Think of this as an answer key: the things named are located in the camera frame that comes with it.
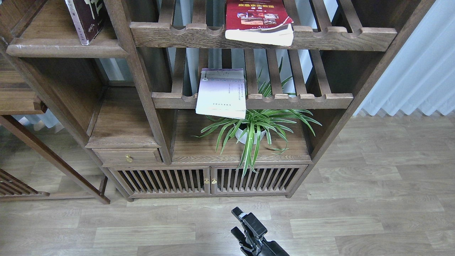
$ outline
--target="spider plant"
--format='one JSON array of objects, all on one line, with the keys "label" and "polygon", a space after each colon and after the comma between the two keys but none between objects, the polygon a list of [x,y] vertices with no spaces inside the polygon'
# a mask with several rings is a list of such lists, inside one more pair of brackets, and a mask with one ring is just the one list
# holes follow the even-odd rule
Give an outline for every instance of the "spider plant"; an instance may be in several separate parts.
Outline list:
[{"label": "spider plant", "polygon": [[[281,72],[283,60],[281,59],[281,63],[279,66],[279,70]],[[262,70],[259,73],[259,77],[257,79],[257,84],[259,84],[259,79],[261,76]],[[291,77],[287,77],[281,82],[281,86],[283,87],[287,82],[292,80]],[[272,95],[272,88],[270,81],[263,82],[258,89],[260,94],[263,94],[265,97],[270,97]],[[275,154],[282,154],[285,150],[287,150],[288,146],[288,138],[286,136],[286,131],[293,133],[286,124],[296,123],[294,119],[302,121],[306,124],[309,130],[314,134],[314,130],[311,127],[310,123],[315,123],[321,125],[318,121],[314,120],[313,118],[309,117],[313,114],[306,110],[306,109],[248,109],[246,112],[245,119],[233,119],[233,118],[217,118],[214,119],[210,116],[207,116],[208,119],[213,121],[214,123],[206,126],[201,130],[202,135],[196,136],[198,138],[203,138],[218,128],[220,131],[217,137],[217,144],[215,147],[215,151],[218,151],[219,146],[221,145],[220,154],[223,153],[223,150],[228,142],[228,140],[235,137],[236,131],[243,126],[245,129],[238,136],[237,143],[239,142],[240,138],[246,134],[246,142],[243,148],[242,155],[240,156],[240,163],[237,167],[237,170],[243,168],[244,176],[248,169],[254,171],[254,165],[256,163],[256,159],[258,158],[259,149],[260,149],[260,139],[261,139],[261,132],[265,131],[267,137],[267,144],[272,144],[272,134],[277,134],[280,138],[282,138],[286,142],[285,148],[271,148],[271,150],[276,151]]]}]

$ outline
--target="book spine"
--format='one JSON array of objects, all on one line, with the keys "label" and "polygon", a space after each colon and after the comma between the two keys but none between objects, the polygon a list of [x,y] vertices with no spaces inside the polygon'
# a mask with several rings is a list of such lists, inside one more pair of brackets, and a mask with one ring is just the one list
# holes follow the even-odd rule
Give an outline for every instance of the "book spine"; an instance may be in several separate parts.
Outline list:
[{"label": "book spine", "polygon": [[73,19],[74,26],[76,27],[77,35],[81,41],[82,45],[89,45],[89,41],[87,40],[87,36],[85,35],[84,28],[82,26],[81,20],[79,18],[79,14],[77,13],[76,7],[74,6],[73,0],[65,0],[66,6],[70,11],[71,18]]}]

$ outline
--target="black device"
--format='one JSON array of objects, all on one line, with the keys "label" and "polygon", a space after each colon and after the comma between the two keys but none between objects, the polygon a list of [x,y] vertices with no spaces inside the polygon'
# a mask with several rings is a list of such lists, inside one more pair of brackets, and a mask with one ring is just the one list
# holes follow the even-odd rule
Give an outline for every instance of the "black device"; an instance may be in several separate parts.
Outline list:
[{"label": "black device", "polygon": [[243,234],[239,228],[234,227],[231,233],[237,238],[240,251],[246,256],[289,256],[277,242],[265,240],[267,229],[253,213],[246,214],[238,207],[231,212],[245,230]]}]

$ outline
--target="brass knob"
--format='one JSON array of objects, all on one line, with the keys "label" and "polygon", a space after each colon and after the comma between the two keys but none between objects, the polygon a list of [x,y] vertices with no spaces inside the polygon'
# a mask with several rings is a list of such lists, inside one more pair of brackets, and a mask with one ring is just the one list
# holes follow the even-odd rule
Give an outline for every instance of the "brass knob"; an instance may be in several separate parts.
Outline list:
[{"label": "brass knob", "polygon": [[133,158],[130,155],[126,155],[126,161],[129,163],[133,162]]}]

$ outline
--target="paper document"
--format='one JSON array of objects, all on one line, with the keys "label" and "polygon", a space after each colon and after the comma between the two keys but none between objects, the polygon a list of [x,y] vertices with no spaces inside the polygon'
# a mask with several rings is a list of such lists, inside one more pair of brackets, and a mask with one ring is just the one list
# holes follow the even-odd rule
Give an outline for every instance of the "paper document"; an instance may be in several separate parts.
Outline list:
[{"label": "paper document", "polygon": [[246,110],[243,69],[202,69],[196,114],[244,119]]}]

